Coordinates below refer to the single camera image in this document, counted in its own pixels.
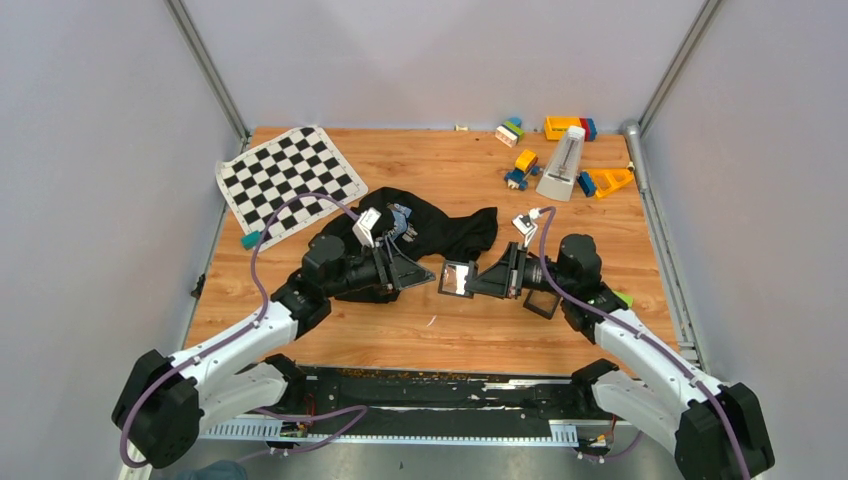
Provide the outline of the black printed t-shirt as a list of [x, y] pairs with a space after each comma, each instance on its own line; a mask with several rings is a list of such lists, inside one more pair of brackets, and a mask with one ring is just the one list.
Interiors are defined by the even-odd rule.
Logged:
[[[394, 252], [399, 249], [414, 261], [431, 255], [440, 255], [446, 260], [476, 261], [482, 253], [491, 249], [498, 233], [498, 208], [494, 206], [478, 209], [467, 216], [451, 217], [436, 205], [405, 190], [381, 187], [362, 197], [350, 210], [358, 215], [373, 208], [380, 212], [372, 228], [375, 239], [389, 234], [394, 242]], [[338, 237], [345, 247], [345, 257], [357, 259], [361, 243], [353, 233], [355, 220], [346, 213], [338, 215], [313, 237], [313, 241], [324, 236]], [[369, 280], [380, 280], [379, 275], [366, 278], [357, 290], [345, 285], [344, 272], [341, 276], [328, 279], [326, 283], [311, 281], [307, 284], [325, 297], [347, 302], [388, 304], [398, 299], [400, 292], [384, 293], [385, 290]]]

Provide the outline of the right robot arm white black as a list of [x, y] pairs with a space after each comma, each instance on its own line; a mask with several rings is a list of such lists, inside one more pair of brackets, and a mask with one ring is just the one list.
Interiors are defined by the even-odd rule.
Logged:
[[571, 328], [625, 364], [577, 370], [571, 403], [584, 417], [602, 411], [630, 422], [669, 451], [686, 479], [752, 479], [774, 467], [761, 405], [745, 384], [727, 385], [662, 342], [603, 281], [594, 239], [570, 234], [556, 259], [515, 242], [483, 272], [474, 262], [444, 268], [456, 294], [515, 298], [523, 290], [559, 297]]

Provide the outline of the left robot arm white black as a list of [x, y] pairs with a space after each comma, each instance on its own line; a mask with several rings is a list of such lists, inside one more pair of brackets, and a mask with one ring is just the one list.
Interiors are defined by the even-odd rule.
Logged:
[[335, 297], [399, 292], [434, 278], [394, 245], [348, 255], [340, 238], [315, 237], [277, 291], [258, 288], [262, 303], [243, 320], [191, 348], [171, 355], [152, 349], [136, 360], [111, 414], [121, 431], [122, 461], [130, 468], [166, 467], [201, 433], [242, 413], [271, 406], [298, 411], [304, 383], [282, 356], [260, 361], [260, 355], [317, 327]]

